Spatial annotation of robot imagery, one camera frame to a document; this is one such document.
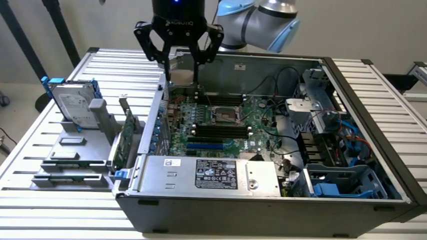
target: white wall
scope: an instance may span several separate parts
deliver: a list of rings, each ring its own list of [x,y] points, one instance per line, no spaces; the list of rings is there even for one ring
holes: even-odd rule
[[[216,0],[205,0],[212,20]],[[284,54],[371,59],[383,73],[404,73],[427,61],[426,0],[297,0],[301,25]],[[51,77],[72,65],[40,0],[9,0]],[[137,21],[152,18],[151,0],[60,0],[63,15],[83,56],[88,47],[139,49]],[[0,82],[36,83],[24,54],[0,18]]]

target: robotic arm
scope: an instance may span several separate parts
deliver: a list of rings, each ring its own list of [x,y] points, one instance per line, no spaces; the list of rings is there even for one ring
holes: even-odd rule
[[[208,24],[204,0],[152,0],[152,22],[140,21],[135,36],[149,61],[164,66],[171,80],[169,52],[173,46],[189,48],[193,57],[193,82],[197,82],[199,66],[215,60],[219,49],[239,51],[247,44],[279,53],[291,42],[300,21],[296,19],[295,0],[219,0],[217,22]],[[149,34],[155,31],[164,41],[159,50]],[[199,39],[204,33],[211,39],[201,50]]]
[[[189,48],[193,57],[193,81],[197,82],[199,65],[215,60],[224,31],[220,25],[207,23],[204,0],[152,0],[152,22],[137,22],[135,36],[149,61],[164,65],[167,80],[171,80],[169,52],[172,46]],[[164,41],[157,50],[149,34],[155,31]],[[208,33],[211,44],[205,50],[199,48],[199,39]]]
[[[224,28],[220,51],[241,51],[247,44],[273,53],[291,43],[300,24],[296,0],[221,0],[217,23]]]

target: motherboard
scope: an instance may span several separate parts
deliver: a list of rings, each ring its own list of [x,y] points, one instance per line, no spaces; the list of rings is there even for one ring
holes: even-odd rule
[[[275,117],[267,111],[269,98],[241,96],[188,97],[172,95],[168,105],[171,156],[251,159],[269,161],[279,140]]]

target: aluminum extrusion table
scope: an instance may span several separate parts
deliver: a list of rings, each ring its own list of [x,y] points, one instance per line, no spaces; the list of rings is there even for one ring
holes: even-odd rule
[[[69,79],[95,78],[99,81],[107,109],[119,121],[124,120],[124,114],[115,99],[127,94],[132,112],[144,121],[161,69],[139,50],[92,50],[84,55]],[[372,65],[360,60],[333,61],[427,192],[427,134],[419,134],[427,131],[426,121]],[[0,239],[215,239],[215,236],[136,232],[109,192],[29,190],[33,174],[63,130],[61,119],[51,101],[0,166]],[[427,214],[407,223],[385,223],[359,239],[426,240]]]

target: warning label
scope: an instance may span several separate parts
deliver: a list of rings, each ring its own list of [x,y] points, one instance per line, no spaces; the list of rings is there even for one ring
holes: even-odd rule
[[[199,189],[237,189],[236,161],[197,159],[195,186]]]

